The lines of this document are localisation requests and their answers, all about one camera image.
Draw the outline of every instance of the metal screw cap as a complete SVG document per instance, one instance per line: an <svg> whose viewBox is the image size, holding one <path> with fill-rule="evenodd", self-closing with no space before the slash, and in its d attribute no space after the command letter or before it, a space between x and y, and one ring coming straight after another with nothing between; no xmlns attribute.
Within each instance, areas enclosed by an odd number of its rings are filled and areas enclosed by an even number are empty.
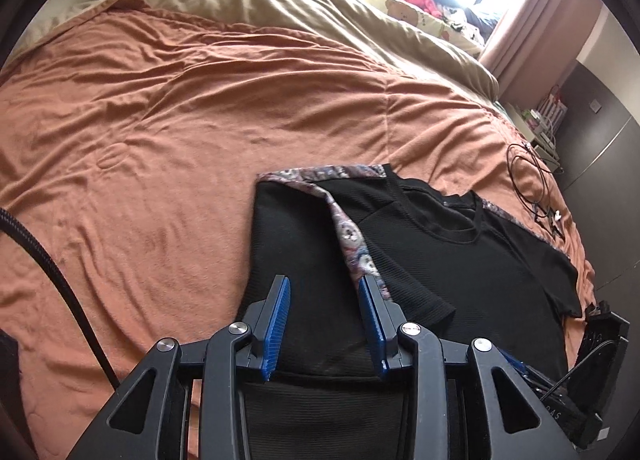
<svg viewBox="0 0 640 460"><path fill-rule="evenodd" d="M492 348L491 341L489 339L478 338L474 341L476 350L480 352L488 352Z"/></svg>
<svg viewBox="0 0 640 460"><path fill-rule="evenodd" d="M420 325L416 323L404 323L400 329L407 335L418 335L420 333Z"/></svg>
<svg viewBox="0 0 640 460"><path fill-rule="evenodd" d="M160 339L156 344L156 348L161 352L168 352L169 350L173 350L175 346L175 341L170 337L165 337Z"/></svg>
<svg viewBox="0 0 640 460"><path fill-rule="evenodd" d="M242 321L236 321L235 323L231 323L229 325L229 333L233 335L244 334L248 329L249 327Z"/></svg>

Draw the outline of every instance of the wrinkled fabric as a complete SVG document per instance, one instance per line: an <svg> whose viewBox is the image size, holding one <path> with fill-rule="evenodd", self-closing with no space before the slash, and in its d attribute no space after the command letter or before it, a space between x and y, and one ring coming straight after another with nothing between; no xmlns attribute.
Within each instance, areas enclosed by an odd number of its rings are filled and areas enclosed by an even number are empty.
<svg viewBox="0 0 640 460"><path fill-rule="evenodd" d="M12 56L32 47L54 28L90 7L101 7L105 0L83 3L53 18L30 24ZM343 43L373 59L428 80L441 80L471 100L486 103L497 99L495 78L467 51L478 55L481 47L467 40L441 21L422 14L413 21L396 21L397 14L386 0L145 0L154 8L187 12L223 23L247 23L254 26L279 26L302 30ZM396 5L420 12L396 0ZM431 34L450 40L455 46Z"/></svg>
<svg viewBox="0 0 640 460"><path fill-rule="evenodd" d="M314 34L107 0L4 68L0 115L0 204L59 265L121 379L159 338L233 321L258 173L390 162L444 194L473 189L548 238L508 178L513 126L441 80ZM535 168L516 173L539 194ZM555 184L551 198L584 306L593 272ZM55 288L1 235L0 263L34 444L61 460L111 388ZM564 326L573 362L583 324Z"/></svg>

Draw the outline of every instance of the patterned fabric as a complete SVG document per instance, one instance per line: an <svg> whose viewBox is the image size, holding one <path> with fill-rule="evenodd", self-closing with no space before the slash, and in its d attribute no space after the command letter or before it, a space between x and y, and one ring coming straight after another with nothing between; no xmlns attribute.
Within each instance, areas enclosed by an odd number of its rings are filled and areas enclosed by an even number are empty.
<svg viewBox="0 0 640 460"><path fill-rule="evenodd" d="M378 272L375 263L373 263L362 232L360 232L358 226L337 204L331 193L315 183L336 178L386 178L386 173L380 164L374 164L373 166L358 164L356 166L299 167L285 169L283 171L261 173L257 177L257 182L277 182L293 189L298 189L309 195L324 198L329 206L329 211L334 221L335 232L344 255L344 261L347 264L354 286L357 288L360 279L365 274L370 274L376 278L376 283L378 284L383 299L391 300L391 294L389 294L389 290L382 276ZM513 215L484 198L482 198L482 208L516 224L528 233L533 234L537 239L550 245L544 238L527 229L521 222L513 217ZM556 246L552 247L555 250L561 250Z"/></svg>

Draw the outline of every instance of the t-shirt sleeve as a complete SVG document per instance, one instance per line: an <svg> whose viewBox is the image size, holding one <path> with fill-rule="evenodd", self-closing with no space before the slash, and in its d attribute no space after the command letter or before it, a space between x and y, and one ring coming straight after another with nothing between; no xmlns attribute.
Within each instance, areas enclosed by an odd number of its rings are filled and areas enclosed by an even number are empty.
<svg viewBox="0 0 640 460"><path fill-rule="evenodd" d="M575 288L578 271L569 258L524 228L494 213L485 214L492 227L508 241L513 252L540 282L556 313L559 316L582 317L582 306Z"/></svg>

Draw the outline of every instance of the orange bedsheet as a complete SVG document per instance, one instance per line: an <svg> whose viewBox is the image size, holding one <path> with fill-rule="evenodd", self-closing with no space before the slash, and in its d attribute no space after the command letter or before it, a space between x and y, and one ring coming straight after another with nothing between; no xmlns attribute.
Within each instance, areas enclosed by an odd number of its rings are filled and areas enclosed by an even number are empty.
<svg viewBox="0 0 640 460"><path fill-rule="evenodd" d="M204 339L233 320L259 172L391 162L445 194L472 188L544 234L507 175L513 126L311 34L109 0L8 65L0 116L0 204L56 260L121 378L157 339ZM518 170L533 194L534 169ZM552 203L587 304L592 270L555 184ZM5 236L0 263L0 327L20 343L36 448L63 459L110 387L56 290ZM566 335L573 362L582 324Z"/></svg>

